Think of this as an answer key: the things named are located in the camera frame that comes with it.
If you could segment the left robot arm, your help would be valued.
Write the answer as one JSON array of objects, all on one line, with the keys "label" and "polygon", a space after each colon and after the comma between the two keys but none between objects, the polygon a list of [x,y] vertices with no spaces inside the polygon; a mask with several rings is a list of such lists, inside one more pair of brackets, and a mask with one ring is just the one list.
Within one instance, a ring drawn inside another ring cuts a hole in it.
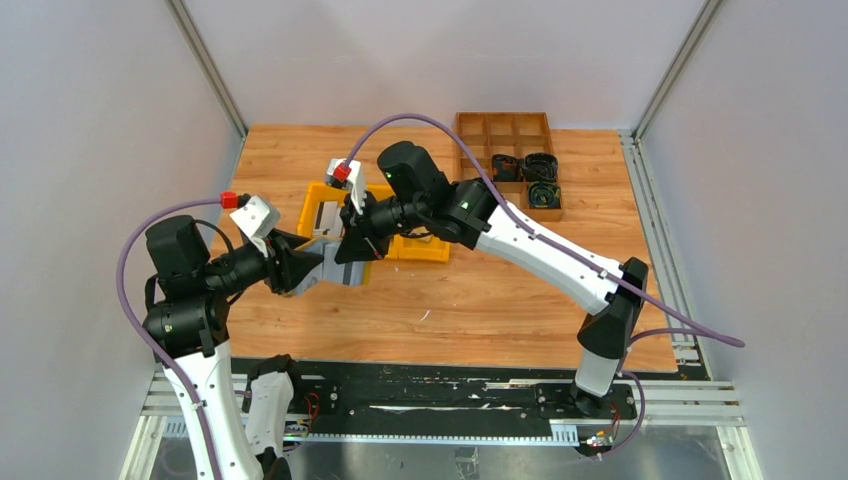
[{"label": "left robot arm", "polygon": [[164,371],[183,411],[198,477],[210,479],[217,468],[224,479],[289,479],[285,418],[299,395],[297,363],[276,355],[255,365],[240,405],[226,322],[249,287],[264,283],[273,293],[289,293],[323,257],[304,251],[306,238],[273,229],[264,240],[267,255],[246,243],[212,259],[201,224],[178,215],[146,231],[156,274],[146,287],[142,326],[174,361]]}]

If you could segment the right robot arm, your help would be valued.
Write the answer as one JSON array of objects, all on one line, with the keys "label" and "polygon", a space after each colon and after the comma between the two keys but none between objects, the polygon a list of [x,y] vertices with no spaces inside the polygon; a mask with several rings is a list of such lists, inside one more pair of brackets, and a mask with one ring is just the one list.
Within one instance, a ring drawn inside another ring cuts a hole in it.
[{"label": "right robot arm", "polygon": [[582,356],[561,402],[584,418],[612,409],[608,395],[641,313],[648,267],[597,256],[542,227],[481,177],[451,182],[426,149],[409,141],[386,148],[377,166],[392,194],[376,199],[356,160],[332,161],[328,185],[344,189],[343,237],[336,261],[384,258],[396,235],[422,228],[447,242],[507,260],[557,287],[586,313],[577,339]]}]

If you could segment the yellow leather card holder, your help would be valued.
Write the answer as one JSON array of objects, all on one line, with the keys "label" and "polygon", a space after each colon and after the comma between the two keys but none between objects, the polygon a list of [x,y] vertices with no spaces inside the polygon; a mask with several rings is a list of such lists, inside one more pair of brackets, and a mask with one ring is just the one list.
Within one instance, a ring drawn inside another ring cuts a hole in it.
[{"label": "yellow leather card holder", "polygon": [[292,290],[288,297],[303,295],[318,283],[333,283],[347,287],[367,285],[370,280],[371,264],[356,261],[338,263],[335,256],[341,246],[341,240],[332,237],[316,237],[294,249],[295,252],[317,254],[322,258],[320,264],[313,267]]}]

